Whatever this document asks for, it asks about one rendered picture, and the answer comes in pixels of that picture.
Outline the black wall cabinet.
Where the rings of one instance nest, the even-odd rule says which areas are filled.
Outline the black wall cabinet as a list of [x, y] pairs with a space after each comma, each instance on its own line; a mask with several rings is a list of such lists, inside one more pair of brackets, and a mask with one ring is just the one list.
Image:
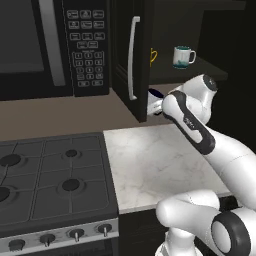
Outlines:
[[[151, 46], [158, 51], [151, 84], [184, 82], [199, 74], [225, 81], [241, 31], [244, 0], [156, 0]], [[196, 60], [173, 67], [174, 48], [188, 46]]]

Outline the white and teal mug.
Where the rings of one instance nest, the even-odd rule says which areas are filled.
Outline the white and teal mug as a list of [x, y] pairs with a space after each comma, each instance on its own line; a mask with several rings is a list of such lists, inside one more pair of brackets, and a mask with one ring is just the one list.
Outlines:
[[187, 46], [176, 46], [173, 54], [173, 67], [177, 69], [186, 69], [196, 60], [197, 54]]

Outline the black stove knob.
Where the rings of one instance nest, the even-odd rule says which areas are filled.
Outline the black stove knob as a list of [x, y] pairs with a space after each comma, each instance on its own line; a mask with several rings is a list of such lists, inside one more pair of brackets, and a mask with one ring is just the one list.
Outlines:
[[21, 251], [25, 246], [25, 241], [23, 239], [11, 240], [8, 244], [9, 250], [11, 252]]
[[40, 237], [40, 242], [48, 247], [55, 240], [53, 234], [44, 234]]
[[102, 224], [99, 225], [97, 228], [99, 233], [102, 233], [105, 237], [108, 236], [108, 233], [112, 230], [112, 225], [111, 224]]
[[84, 235], [83, 229], [73, 229], [69, 232], [69, 236], [71, 238], [74, 238], [76, 242], [78, 242], [83, 235]]

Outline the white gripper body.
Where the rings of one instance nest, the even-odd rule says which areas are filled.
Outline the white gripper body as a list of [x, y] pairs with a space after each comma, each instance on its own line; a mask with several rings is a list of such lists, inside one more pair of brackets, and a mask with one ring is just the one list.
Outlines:
[[147, 105], [147, 115], [158, 115], [162, 113], [162, 98], [150, 99]]

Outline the black microwave oven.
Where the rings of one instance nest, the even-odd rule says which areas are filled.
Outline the black microwave oven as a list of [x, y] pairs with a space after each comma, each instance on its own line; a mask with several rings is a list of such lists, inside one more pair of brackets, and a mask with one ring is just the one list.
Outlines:
[[50, 73], [38, 0], [0, 0], [0, 101], [109, 93], [109, 1], [53, 0], [65, 85]]

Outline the black gas stove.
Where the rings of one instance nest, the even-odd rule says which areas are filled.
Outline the black gas stove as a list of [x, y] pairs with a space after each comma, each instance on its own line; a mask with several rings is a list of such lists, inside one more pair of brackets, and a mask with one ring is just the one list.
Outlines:
[[[118, 215], [101, 133], [0, 142], [0, 256], [119, 256]], [[84, 230], [78, 242], [73, 229]], [[44, 234], [55, 236], [48, 247]]]

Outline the black base cabinet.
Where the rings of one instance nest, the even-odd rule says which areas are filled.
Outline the black base cabinet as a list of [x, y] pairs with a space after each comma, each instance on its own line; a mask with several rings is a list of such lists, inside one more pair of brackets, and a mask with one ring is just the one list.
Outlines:
[[155, 206], [119, 216], [120, 256], [154, 256], [167, 228], [156, 218]]

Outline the black cabinet door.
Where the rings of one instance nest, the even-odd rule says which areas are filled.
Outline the black cabinet door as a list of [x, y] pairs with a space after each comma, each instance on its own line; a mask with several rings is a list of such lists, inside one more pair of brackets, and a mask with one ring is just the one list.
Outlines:
[[216, 129], [256, 153], [256, 0], [245, 0], [231, 72], [214, 100]]
[[[150, 77], [150, 48], [153, 32], [154, 0], [111, 0], [112, 88], [139, 122], [147, 119]], [[136, 100], [128, 94], [128, 48], [131, 21], [140, 16], [136, 25], [133, 52], [133, 87]]]

